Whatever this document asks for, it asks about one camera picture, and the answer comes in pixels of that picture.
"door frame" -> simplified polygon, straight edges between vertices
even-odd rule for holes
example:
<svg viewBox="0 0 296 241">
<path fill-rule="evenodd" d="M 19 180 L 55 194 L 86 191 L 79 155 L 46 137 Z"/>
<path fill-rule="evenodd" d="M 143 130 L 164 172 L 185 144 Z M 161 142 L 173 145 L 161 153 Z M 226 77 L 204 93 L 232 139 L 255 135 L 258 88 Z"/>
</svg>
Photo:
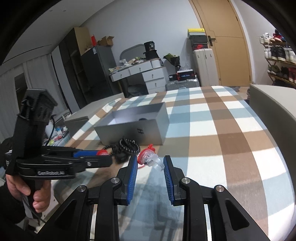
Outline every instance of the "door frame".
<svg viewBox="0 0 296 241">
<path fill-rule="evenodd" d="M 200 24 L 200 28 L 205 28 L 203 23 L 202 23 L 202 18 L 200 17 L 199 15 L 199 12 L 201 12 L 201 7 L 199 5 L 195 6 L 193 0 L 188 0 L 190 2 L 190 5 L 195 13 L 195 16 L 197 18 L 197 21 L 198 23 Z M 249 62 L 249 73 L 250 73 L 250 84 L 253 84 L 253 73 L 252 73 L 252 67 L 251 67 L 251 58 L 250 58 L 250 49 L 249 49 L 249 45 L 248 45 L 248 42 L 247 42 L 247 38 L 246 38 L 246 33 L 244 31 L 244 28 L 242 26 L 242 23 L 240 21 L 240 18 L 237 14 L 237 11 L 235 10 L 234 6 L 233 6 L 233 3 L 231 0 L 227 0 L 229 3 L 230 3 L 230 6 L 232 7 L 233 9 L 233 12 L 238 20 L 238 23 L 239 23 L 239 26 L 241 28 L 241 31 L 242 31 L 242 34 L 243 34 L 243 37 L 244 37 L 244 43 L 245 43 L 245 46 L 246 46 L 246 50 L 247 50 L 247 55 L 248 55 L 248 62 Z M 215 46 L 210 46 L 211 49 L 213 49 L 213 53 L 215 55 L 215 60 L 216 60 L 216 63 L 218 63 L 218 58 L 217 58 L 217 52 L 215 50 Z M 217 72 L 218 72 L 218 77 L 219 77 L 219 84 L 221 85 L 221 76 L 220 76 L 220 69 L 217 68 Z"/>
</svg>

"silver screw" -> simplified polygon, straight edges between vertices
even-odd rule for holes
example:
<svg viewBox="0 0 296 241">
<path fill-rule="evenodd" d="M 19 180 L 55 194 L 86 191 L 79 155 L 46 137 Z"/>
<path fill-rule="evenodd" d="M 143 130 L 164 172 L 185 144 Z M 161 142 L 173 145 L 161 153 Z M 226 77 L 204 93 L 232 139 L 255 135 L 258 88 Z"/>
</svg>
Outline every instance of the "silver screw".
<svg viewBox="0 0 296 241">
<path fill-rule="evenodd" d="M 190 179 L 188 177 L 182 178 L 182 182 L 188 184 L 190 183 Z"/>
<path fill-rule="evenodd" d="M 83 186 L 83 185 L 81 185 L 81 186 L 79 186 L 79 187 L 77 188 L 78 192 L 84 192 L 85 189 L 86 189 L 86 187 Z"/>
<path fill-rule="evenodd" d="M 118 183 L 119 182 L 119 178 L 118 177 L 114 177 L 111 179 L 112 183 Z"/>
<path fill-rule="evenodd" d="M 221 185 L 218 185 L 218 186 L 216 187 L 216 190 L 217 190 L 218 192 L 223 192 L 223 191 L 224 191 L 224 187 L 221 186 Z"/>
</svg>

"white dresser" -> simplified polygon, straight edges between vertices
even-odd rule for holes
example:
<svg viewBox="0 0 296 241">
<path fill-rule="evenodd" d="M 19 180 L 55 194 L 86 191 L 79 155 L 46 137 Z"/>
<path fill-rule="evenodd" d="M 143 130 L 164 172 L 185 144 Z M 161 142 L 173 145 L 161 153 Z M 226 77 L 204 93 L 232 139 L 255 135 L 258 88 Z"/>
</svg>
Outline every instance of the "white dresser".
<svg viewBox="0 0 296 241">
<path fill-rule="evenodd" d="M 110 76 L 114 82 L 139 73 L 143 75 L 149 94 L 165 91 L 165 84 L 169 81 L 169 77 L 167 69 L 163 67 L 160 59 L 153 59 L 131 66 Z"/>
</svg>

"checkered bedsheet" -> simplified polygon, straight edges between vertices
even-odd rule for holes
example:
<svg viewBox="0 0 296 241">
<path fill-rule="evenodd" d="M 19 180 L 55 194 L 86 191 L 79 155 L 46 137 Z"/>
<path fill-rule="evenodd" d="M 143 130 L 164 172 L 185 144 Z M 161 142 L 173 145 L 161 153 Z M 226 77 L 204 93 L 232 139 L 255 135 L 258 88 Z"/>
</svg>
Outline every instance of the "checkered bedsheet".
<svg viewBox="0 0 296 241">
<path fill-rule="evenodd" d="M 271 241 L 289 232 L 295 196 L 283 156 L 265 125 L 228 87 L 180 89 L 131 99 L 117 99 L 98 111 L 68 142 L 68 146 L 100 149 L 93 125 L 114 110 L 165 102 L 170 119 L 160 158 L 170 155 L 174 166 L 200 185 L 225 186 Z M 96 169 L 59 181 L 56 195 L 64 200 L 81 184 L 91 182 Z M 183 207 L 168 200 L 163 172 L 138 170 L 131 205 L 119 206 L 121 240 L 181 240 Z"/>
</svg>

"white curtain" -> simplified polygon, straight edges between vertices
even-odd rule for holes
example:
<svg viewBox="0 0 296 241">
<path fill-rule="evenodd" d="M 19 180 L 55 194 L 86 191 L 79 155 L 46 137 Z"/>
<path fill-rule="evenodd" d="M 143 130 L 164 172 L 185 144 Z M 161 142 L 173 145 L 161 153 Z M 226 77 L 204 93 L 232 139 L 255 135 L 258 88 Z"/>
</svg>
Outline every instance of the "white curtain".
<svg viewBox="0 0 296 241">
<path fill-rule="evenodd" d="M 19 107 L 13 69 L 0 76 L 0 142 L 12 137 Z"/>
<path fill-rule="evenodd" d="M 59 89 L 50 55 L 43 55 L 23 63 L 28 88 L 47 89 L 58 103 L 53 114 L 60 114 L 67 109 Z"/>
</svg>

